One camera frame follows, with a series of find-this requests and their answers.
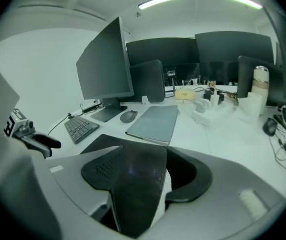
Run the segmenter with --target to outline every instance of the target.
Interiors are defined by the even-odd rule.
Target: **desk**
[[[196,87],[205,86],[189,85],[184,88],[194,89]],[[218,88],[235,92],[237,87],[222,85],[218,86]],[[202,94],[203,92],[200,91],[196,93],[196,96],[201,97]],[[257,125],[249,125],[231,115],[223,125],[215,130],[211,130],[203,125],[195,123],[191,118],[190,115],[194,106],[192,103],[182,103],[182,101],[176,101],[174,97],[169,97],[162,103],[151,104],[151,106],[156,105],[178,105],[180,115],[176,121],[170,147],[197,151],[208,154],[209,156],[237,162],[251,170],[286,198],[286,170],[274,160],[274,153],[268,136],[262,131],[262,126],[266,119],[272,117],[272,115],[276,113],[275,108],[267,107],[265,113],[260,116]],[[78,155],[101,134],[151,144],[150,142],[125,134],[125,131],[148,109],[148,107],[140,103],[126,103],[126,106],[128,106],[126,111],[134,110],[138,112],[135,120],[128,124],[124,124],[119,120],[121,114],[115,116],[108,122],[97,121],[90,117],[91,114],[83,115],[83,118],[98,123],[100,128],[76,145],[73,144],[69,137],[64,122],[58,125],[52,131],[51,136],[61,141],[62,147],[60,149],[53,149],[53,156],[50,159]],[[81,111],[78,110],[72,114],[78,115],[80,113]],[[277,138],[274,136],[271,138],[271,141],[275,150],[278,150],[279,144]],[[285,151],[281,150],[278,153],[278,157],[286,157]],[[286,167],[286,160],[281,161],[281,163]]]

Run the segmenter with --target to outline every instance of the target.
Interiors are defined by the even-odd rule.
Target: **ceiling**
[[[155,22],[166,23],[203,19],[204,17],[226,16],[252,22],[262,18],[262,10],[256,10],[230,0],[175,0],[140,10],[138,4],[147,0],[15,0],[10,8],[30,5],[58,6],[68,10],[89,12],[107,22],[122,16],[124,28],[133,31],[142,25]],[[268,0],[254,0],[264,3]]]

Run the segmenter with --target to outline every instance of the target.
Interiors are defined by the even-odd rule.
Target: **computer mouse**
[[[137,111],[127,111],[121,115],[119,118],[120,121],[122,121],[124,124],[131,123],[134,121],[135,117],[137,116],[138,112]]]
[[[272,119],[268,118],[263,125],[263,131],[270,137],[274,136],[277,128],[277,122]]]

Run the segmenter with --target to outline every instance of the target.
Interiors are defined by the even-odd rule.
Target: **white desk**
[[[196,87],[205,86],[186,86],[184,88],[194,89]],[[237,87],[222,85],[218,86],[218,88],[225,91],[235,92]],[[197,97],[201,97],[202,94],[203,92],[200,91],[197,92],[196,95]],[[176,121],[170,143],[171,147],[181,147],[237,162],[251,170],[286,198],[286,170],[274,160],[274,154],[268,136],[262,131],[262,126],[266,122],[266,119],[268,117],[272,117],[272,115],[276,113],[275,108],[267,107],[265,109],[265,113],[260,117],[257,125],[249,125],[231,115],[223,125],[212,130],[203,125],[197,124],[191,118],[190,115],[194,106],[192,103],[188,103],[186,101],[185,103],[182,103],[182,101],[175,101],[174,97],[170,97],[166,98],[162,103],[151,104],[151,106],[156,105],[178,105],[180,115]],[[101,134],[151,144],[150,142],[125,134],[125,131],[147,110],[147,107],[140,103],[126,103],[126,106],[128,106],[126,111],[134,110],[138,112],[135,120],[128,124],[124,124],[119,120],[122,113],[115,116],[108,122],[97,121],[90,117],[91,114],[83,115],[83,118],[98,123],[100,128],[79,144],[73,144],[69,137],[64,126],[66,121],[61,123],[51,133],[51,136],[57,138],[62,143],[62,147],[60,149],[53,149],[52,158],[78,155]],[[81,111],[78,110],[72,114],[78,115],[80,113]],[[271,140],[275,151],[277,151],[279,149],[277,138],[274,136]],[[278,153],[278,157],[286,157],[286,153],[283,149]],[[281,163],[286,167],[286,160],[281,161]]]

